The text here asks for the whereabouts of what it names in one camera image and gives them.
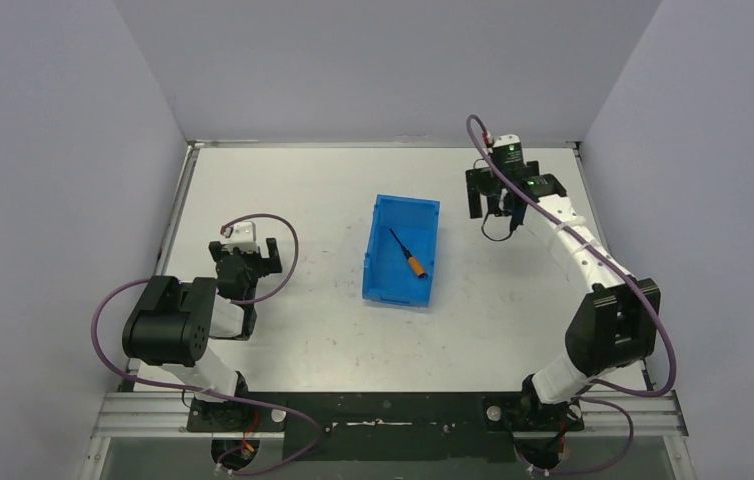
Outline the orange black screwdriver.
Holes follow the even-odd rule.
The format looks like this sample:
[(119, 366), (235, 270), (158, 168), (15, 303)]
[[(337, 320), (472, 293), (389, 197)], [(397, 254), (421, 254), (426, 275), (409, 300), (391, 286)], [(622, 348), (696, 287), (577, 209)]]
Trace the orange black screwdriver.
[(420, 263), (420, 261), (412, 254), (412, 252), (406, 247), (406, 245), (400, 240), (398, 235), (393, 229), (389, 229), (392, 237), (395, 239), (397, 244), (399, 245), (406, 262), (408, 263), (410, 269), (413, 271), (415, 276), (419, 279), (426, 278), (428, 276), (425, 268)]

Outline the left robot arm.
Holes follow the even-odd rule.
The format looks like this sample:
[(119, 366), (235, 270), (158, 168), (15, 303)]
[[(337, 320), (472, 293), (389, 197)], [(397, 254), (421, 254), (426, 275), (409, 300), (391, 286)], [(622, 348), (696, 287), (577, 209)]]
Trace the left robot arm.
[(253, 239), (213, 241), (208, 245), (213, 277), (182, 282), (153, 276), (145, 286), (122, 334), (124, 353), (158, 366), (196, 386), (199, 399), (212, 402), (210, 417), (226, 431), (242, 428), (250, 404), (244, 376), (227, 366), (209, 346), (212, 339), (247, 341), (257, 321), (258, 281), (282, 272), (275, 238), (267, 253)]

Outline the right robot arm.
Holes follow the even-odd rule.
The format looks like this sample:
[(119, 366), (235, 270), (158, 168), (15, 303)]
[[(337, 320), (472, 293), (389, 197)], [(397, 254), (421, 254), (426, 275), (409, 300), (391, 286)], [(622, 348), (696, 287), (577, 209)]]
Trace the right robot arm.
[[(574, 209), (565, 187), (542, 174), (535, 161), (508, 168), (516, 195), (487, 168), (465, 173), (471, 218), (507, 217), (547, 249), (582, 301), (565, 333), (563, 353), (526, 379), (516, 401), (518, 419), (538, 429), (556, 415), (556, 404), (585, 391), (599, 377), (650, 356), (655, 349), (660, 292), (621, 267)], [(529, 206), (525, 197), (537, 203)]]

